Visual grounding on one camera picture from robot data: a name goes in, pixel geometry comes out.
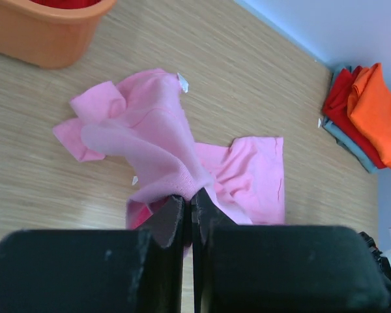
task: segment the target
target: red cloth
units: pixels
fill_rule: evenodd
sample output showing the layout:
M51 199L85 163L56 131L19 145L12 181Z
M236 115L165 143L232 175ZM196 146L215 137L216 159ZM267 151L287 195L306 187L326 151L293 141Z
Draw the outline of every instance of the red cloth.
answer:
M365 152L376 167L386 168L376 148L356 129L347 116L347 99L352 84L361 70L362 67L356 67L353 73L350 73L344 68L340 72L326 98L323 113Z
M99 3L101 0L31 0L39 5L46 5L51 8L87 8Z

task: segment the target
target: pink cloth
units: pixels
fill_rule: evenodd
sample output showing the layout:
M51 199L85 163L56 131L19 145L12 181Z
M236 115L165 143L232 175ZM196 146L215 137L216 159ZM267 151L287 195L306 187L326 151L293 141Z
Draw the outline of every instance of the pink cloth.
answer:
M141 188L127 203L129 228L168 195L190 200L203 187L238 224L282 224L282 138L242 138L231 148L196 146L180 93L177 75L161 69L117 86L101 83L71 100L78 118L53 133L80 162L117 155L134 167Z

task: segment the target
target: white tag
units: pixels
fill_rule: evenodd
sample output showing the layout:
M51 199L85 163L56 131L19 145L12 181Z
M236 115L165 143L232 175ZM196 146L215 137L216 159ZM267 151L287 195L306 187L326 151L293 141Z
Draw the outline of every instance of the white tag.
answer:
M185 78L183 78L180 73L177 73L177 76L178 76L178 80L180 81L182 91L187 93L188 92L188 81L186 81Z

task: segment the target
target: orange folded cloth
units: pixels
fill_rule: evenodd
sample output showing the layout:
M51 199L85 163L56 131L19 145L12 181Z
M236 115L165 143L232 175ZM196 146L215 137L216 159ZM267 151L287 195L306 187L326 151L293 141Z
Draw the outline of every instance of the orange folded cloth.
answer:
M347 99L347 116L391 168L391 92L380 63L359 73Z

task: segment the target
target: orange basket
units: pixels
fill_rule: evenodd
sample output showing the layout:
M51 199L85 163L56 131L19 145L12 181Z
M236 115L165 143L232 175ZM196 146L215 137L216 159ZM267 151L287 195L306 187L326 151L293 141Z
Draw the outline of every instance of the orange basket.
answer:
M0 0L0 53L44 68L63 68L87 50L100 19L116 3L64 10L30 0Z

